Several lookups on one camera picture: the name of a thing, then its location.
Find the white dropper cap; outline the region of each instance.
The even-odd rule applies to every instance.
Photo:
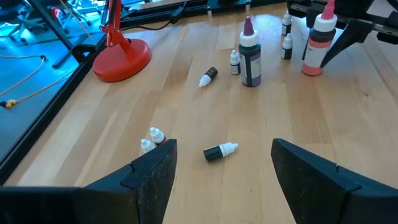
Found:
[[[229,154],[233,153],[236,148],[238,148],[238,144],[231,142],[220,144],[219,146],[221,152],[223,153],[223,157],[228,156]]]
[[[292,23],[292,16],[286,11],[284,18],[282,19],[283,25],[290,25]]]
[[[144,151],[144,153],[147,153],[154,148],[156,148],[156,146],[151,140],[141,139],[141,149]]]
[[[282,44],[284,49],[291,49],[293,47],[292,34],[287,34]]]
[[[151,127],[149,129],[149,135],[152,141],[156,144],[161,143],[164,140],[164,133],[159,128]]]
[[[207,86],[211,82],[210,76],[204,74],[199,80],[199,87]]]
[[[239,63],[239,54],[236,52],[236,50],[232,50],[229,61],[231,62],[231,64]]]

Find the pink bottle cap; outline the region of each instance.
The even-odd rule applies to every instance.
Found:
[[[329,0],[325,6],[321,18],[324,20],[332,19],[335,13],[335,0]]]

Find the dark purple paint bottle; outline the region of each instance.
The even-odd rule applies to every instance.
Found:
[[[244,30],[239,37],[242,83],[248,87],[258,86],[261,83],[261,45],[258,31],[253,29],[250,17],[244,21]]]

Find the paint bottle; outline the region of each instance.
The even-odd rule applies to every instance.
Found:
[[[248,87],[258,86],[261,83],[261,45],[258,31],[253,29],[249,16],[244,21],[239,38],[242,83]]]
[[[232,50],[231,56],[229,57],[229,64],[231,65],[232,75],[239,75],[241,73],[241,59],[236,50]]]
[[[322,60],[336,34],[337,16],[334,15],[334,10],[335,0],[329,0],[322,14],[319,14],[315,19],[315,23],[310,30],[302,69],[306,75],[322,74]]]
[[[292,31],[292,16],[286,11],[282,19],[282,35],[287,35]]]
[[[292,34],[287,34],[282,44],[282,59],[290,60],[293,52]]]
[[[149,129],[149,135],[152,141],[156,144],[156,146],[167,142],[167,138],[164,136],[164,133],[159,130],[159,128],[151,127]]]
[[[211,67],[207,72],[200,78],[199,87],[207,86],[214,78],[216,78],[218,71],[215,67]]]
[[[228,142],[206,149],[203,151],[203,153],[205,154],[206,160],[211,162],[228,156],[229,154],[233,153],[236,148],[238,148],[238,144]]]
[[[151,140],[141,139],[141,149],[144,151],[144,153],[147,153],[154,148],[156,148],[155,143],[153,143]]]

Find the red lamp base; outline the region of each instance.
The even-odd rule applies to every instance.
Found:
[[[143,40],[131,39],[130,49],[120,44],[107,47],[94,60],[95,75],[103,82],[118,82],[141,71],[152,57],[149,46]]]

